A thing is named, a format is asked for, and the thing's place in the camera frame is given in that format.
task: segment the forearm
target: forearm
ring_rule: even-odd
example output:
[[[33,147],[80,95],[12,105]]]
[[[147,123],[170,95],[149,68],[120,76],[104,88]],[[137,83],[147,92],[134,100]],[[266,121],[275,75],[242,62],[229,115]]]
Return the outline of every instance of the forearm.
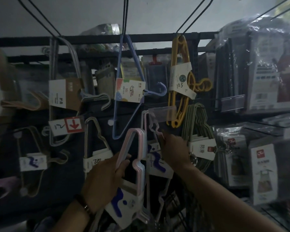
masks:
[[[64,211],[52,232],[83,232],[88,222],[89,215],[78,202],[73,201]]]
[[[218,231],[284,231],[193,165],[176,172],[212,218]]]

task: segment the person's left hand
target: person's left hand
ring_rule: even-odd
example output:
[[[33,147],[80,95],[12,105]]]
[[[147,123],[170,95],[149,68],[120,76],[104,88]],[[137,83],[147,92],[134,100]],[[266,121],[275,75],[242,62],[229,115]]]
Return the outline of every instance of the person's left hand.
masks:
[[[105,207],[116,195],[130,160],[124,160],[116,170],[119,153],[93,166],[87,175],[81,195],[93,213]]]

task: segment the wall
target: wall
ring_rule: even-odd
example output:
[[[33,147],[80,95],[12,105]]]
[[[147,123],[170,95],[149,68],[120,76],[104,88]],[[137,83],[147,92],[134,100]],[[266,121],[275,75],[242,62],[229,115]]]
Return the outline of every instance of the wall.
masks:
[[[123,0],[32,0],[62,35],[78,35],[101,23],[122,24]],[[225,24],[256,13],[263,13],[276,0],[214,0],[209,9],[189,29],[217,31]],[[201,0],[130,0],[127,32],[175,32]],[[35,19],[17,0],[0,0],[0,36],[45,36]],[[171,42],[138,43],[138,49],[170,47]],[[8,55],[40,54],[40,47],[5,48]]]

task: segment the red arrow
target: red arrow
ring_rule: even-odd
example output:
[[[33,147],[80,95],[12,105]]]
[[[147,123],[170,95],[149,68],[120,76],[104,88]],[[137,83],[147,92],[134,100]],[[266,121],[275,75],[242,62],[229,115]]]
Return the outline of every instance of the red arrow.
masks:
[[[72,123],[70,126],[73,128],[73,129],[77,129],[77,127],[79,126],[79,124],[75,124],[75,120],[72,120]]]

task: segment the green round logo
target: green round logo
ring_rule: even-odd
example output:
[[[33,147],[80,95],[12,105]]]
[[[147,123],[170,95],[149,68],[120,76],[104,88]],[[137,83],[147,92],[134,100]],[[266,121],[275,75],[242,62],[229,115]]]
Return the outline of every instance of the green round logo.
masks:
[[[180,82],[185,82],[186,81],[186,76],[185,75],[180,75],[179,76],[179,81]]]

